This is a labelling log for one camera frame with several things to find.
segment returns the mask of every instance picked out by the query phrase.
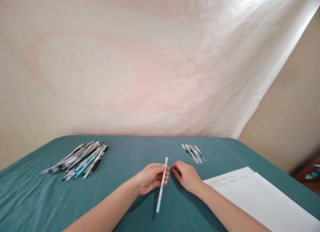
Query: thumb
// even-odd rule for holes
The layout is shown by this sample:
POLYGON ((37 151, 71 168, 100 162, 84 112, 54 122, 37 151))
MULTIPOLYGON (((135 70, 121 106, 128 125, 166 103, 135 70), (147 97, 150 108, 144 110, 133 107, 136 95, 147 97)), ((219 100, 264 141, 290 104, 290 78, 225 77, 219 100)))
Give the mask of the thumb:
POLYGON ((159 165, 157 167, 152 168, 152 172, 154 174, 159 174, 159 173, 165 171, 166 169, 167 169, 167 165, 163 164, 163 165, 159 165))
POLYGON ((181 175, 178 173, 178 171, 176 171, 175 169, 172 169, 174 176, 176 177, 176 179, 179 181, 179 183, 181 184, 182 182, 182 177, 181 175))

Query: wrist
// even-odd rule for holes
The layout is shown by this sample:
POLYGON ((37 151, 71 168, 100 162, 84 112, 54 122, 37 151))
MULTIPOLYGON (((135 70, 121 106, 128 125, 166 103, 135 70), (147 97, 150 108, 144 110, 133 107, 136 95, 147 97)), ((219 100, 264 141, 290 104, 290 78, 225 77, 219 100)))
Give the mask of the wrist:
POLYGON ((141 184, 139 177, 135 175, 131 179, 129 179, 128 182, 130 183, 130 187, 132 188, 132 193, 138 197, 140 195, 141 184))
POLYGON ((199 197, 199 199, 203 200, 205 197, 205 194, 207 193, 207 191, 210 188, 211 187, 209 185, 207 185, 205 182, 201 181, 201 183, 199 183, 199 185, 197 186, 197 191, 196 191, 195 195, 197 197, 199 197))

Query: white paper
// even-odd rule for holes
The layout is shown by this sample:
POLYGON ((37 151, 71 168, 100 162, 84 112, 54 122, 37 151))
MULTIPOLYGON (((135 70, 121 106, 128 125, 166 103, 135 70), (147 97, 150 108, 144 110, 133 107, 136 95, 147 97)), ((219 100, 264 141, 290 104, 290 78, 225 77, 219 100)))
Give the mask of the white paper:
POLYGON ((320 221, 248 167, 204 182, 271 231, 320 231, 320 221))

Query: person's left hand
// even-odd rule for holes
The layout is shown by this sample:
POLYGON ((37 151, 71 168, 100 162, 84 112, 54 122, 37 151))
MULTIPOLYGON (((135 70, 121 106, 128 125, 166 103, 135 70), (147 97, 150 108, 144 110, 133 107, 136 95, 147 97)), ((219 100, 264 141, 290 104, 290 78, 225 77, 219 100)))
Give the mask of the person's left hand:
POLYGON ((166 164, 149 164, 138 174, 135 179, 139 185, 139 194, 145 195, 154 188, 161 186, 163 171, 166 170, 164 185, 168 183, 170 168, 166 164))

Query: table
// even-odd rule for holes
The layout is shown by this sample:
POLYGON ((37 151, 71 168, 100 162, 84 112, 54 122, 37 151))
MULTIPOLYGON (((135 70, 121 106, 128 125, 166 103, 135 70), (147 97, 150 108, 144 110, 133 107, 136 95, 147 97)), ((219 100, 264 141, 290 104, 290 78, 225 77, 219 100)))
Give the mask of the table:
MULTIPOLYGON (((238 140, 231 138, 65 136, 54 139, 0 171, 0 231, 62 231, 149 163, 181 160, 202 180, 249 166, 320 220, 320 197, 238 140), (40 175, 81 143, 110 147, 87 179, 61 181, 63 173, 40 175), (181 144, 195 144, 207 162, 196 165, 181 144)), ((160 213, 159 188, 140 196, 115 231, 226 231, 210 209, 170 172, 160 213)))

